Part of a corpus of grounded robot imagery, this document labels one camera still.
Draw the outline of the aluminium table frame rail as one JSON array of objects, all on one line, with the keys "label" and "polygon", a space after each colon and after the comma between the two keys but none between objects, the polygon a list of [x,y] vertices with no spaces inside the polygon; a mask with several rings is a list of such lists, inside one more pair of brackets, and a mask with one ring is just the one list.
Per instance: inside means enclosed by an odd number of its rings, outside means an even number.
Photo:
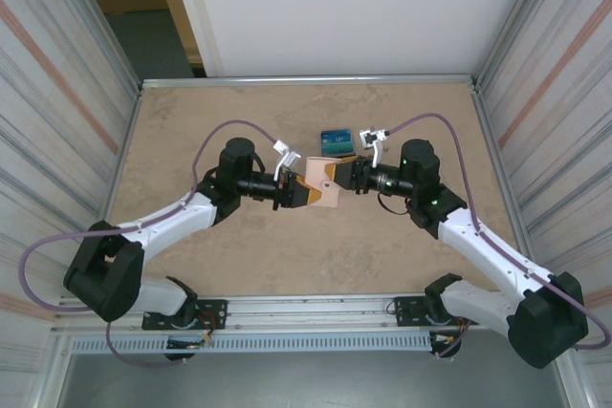
[{"label": "aluminium table frame rail", "polygon": [[379,85],[379,84],[466,84],[471,85],[470,75],[310,75],[310,76],[250,76],[145,79],[144,89],[166,88],[215,88],[259,86],[320,86],[320,85]]}]

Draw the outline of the small circuit board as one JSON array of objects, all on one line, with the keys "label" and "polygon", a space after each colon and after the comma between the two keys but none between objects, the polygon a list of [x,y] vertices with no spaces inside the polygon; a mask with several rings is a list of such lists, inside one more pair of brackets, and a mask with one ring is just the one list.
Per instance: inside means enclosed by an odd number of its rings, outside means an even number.
[{"label": "small circuit board", "polygon": [[178,337],[169,337],[166,342],[168,350],[199,350],[209,348],[213,344],[213,340],[207,336],[202,339],[179,339]]}]

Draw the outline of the grey metal shelf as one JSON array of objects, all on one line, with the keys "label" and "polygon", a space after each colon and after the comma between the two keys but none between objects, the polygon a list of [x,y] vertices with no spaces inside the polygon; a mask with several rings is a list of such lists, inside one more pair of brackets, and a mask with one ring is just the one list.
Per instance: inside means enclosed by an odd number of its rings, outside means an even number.
[{"label": "grey metal shelf", "polygon": [[77,356],[59,408],[569,408],[550,370],[427,354],[203,355],[130,368]]}]

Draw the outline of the aluminium frame post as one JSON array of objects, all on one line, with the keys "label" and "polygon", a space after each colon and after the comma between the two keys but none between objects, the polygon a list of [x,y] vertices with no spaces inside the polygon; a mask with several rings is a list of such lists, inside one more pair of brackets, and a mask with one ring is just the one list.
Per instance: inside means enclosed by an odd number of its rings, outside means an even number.
[{"label": "aluminium frame post", "polygon": [[82,0],[86,24],[93,32],[121,87],[131,96],[138,97],[142,91],[142,80],[138,77],[105,14],[105,8],[109,6],[108,1]]},{"label": "aluminium frame post", "polygon": [[515,0],[490,52],[479,71],[472,76],[472,86],[476,93],[482,94],[490,84],[536,2],[537,0]]}]

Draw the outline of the beige leather card holder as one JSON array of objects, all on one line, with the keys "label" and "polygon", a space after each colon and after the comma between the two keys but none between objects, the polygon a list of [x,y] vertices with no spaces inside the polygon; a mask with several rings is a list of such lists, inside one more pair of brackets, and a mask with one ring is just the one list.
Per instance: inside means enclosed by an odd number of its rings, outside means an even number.
[{"label": "beige leather card holder", "polygon": [[325,167],[336,164],[339,159],[324,157],[308,157],[306,159],[305,182],[317,189],[321,196],[314,206],[337,207],[339,204],[340,187],[326,173]]}]

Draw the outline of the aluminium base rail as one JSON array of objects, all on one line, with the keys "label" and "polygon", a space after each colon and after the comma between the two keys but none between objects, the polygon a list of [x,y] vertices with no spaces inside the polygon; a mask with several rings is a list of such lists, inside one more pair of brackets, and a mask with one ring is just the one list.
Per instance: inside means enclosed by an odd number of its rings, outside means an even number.
[{"label": "aluminium base rail", "polygon": [[[391,301],[419,293],[229,296],[224,333],[374,332],[396,329]],[[143,312],[129,312],[115,321],[111,332],[142,331]],[[58,313],[52,334],[102,334],[105,322],[92,312]]]}]

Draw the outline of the white door frame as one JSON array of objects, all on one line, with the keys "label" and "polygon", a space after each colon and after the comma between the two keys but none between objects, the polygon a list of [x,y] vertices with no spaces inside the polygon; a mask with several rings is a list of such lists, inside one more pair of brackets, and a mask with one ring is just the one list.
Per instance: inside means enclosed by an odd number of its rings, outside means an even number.
[{"label": "white door frame", "polygon": [[226,75],[208,15],[206,0],[182,0],[208,77]]}]

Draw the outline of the translucent corrugated side panel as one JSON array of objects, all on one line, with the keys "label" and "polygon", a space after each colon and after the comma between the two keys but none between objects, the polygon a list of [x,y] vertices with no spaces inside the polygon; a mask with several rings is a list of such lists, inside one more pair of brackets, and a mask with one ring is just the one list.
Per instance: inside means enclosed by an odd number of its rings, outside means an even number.
[{"label": "translucent corrugated side panel", "polygon": [[480,96],[530,251],[579,279],[600,341],[612,332],[612,0],[537,0]]},{"label": "translucent corrugated side panel", "polygon": [[0,408],[36,399],[75,242],[36,241],[103,214],[137,100],[86,24],[82,0],[0,0]]}]

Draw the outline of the clear plastic card box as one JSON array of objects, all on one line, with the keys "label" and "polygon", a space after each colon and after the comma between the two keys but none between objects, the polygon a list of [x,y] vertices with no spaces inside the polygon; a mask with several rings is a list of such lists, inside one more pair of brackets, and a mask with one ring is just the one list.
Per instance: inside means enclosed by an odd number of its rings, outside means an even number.
[{"label": "clear plastic card box", "polygon": [[352,132],[352,142],[353,142],[353,146],[354,146],[354,152],[356,153],[356,145],[355,145],[355,140],[354,140],[353,132]]}]

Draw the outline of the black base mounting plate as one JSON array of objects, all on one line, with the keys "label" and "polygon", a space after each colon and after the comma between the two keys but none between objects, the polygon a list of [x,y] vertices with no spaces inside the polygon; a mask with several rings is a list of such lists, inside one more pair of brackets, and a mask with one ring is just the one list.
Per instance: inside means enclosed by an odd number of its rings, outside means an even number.
[{"label": "black base mounting plate", "polygon": [[385,307],[385,312],[396,319],[398,327],[436,326],[459,327],[467,325],[463,318],[448,317],[434,319],[426,307],[426,299],[422,295],[399,296],[393,298]]},{"label": "black base mounting plate", "polygon": [[198,300],[195,316],[184,325],[174,316],[162,315],[158,312],[145,312],[142,317],[142,329],[145,331],[216,331],[226,327],[228,318],[227,300]]}]

